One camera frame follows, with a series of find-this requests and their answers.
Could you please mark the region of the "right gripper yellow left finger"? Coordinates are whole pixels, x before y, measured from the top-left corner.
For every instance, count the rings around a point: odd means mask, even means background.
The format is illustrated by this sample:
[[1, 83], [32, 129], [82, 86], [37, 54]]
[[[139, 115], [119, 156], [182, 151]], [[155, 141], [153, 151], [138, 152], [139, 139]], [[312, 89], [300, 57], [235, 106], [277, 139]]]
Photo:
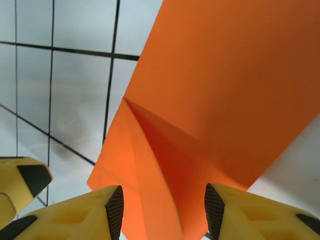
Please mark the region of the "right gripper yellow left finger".
[[32, 211], [0, 231], [2, 240], [118, 240], [124, 216], [120, 185]]

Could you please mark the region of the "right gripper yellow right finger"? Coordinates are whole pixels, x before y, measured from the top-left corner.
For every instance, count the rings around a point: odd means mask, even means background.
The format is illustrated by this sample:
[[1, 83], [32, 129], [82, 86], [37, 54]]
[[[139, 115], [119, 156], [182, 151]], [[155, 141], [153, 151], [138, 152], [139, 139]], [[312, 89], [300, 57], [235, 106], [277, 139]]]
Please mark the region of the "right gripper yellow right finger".
[[208, 183], [204, 209], [213, 240], [318, 240], [320, 220], [303, 209]]

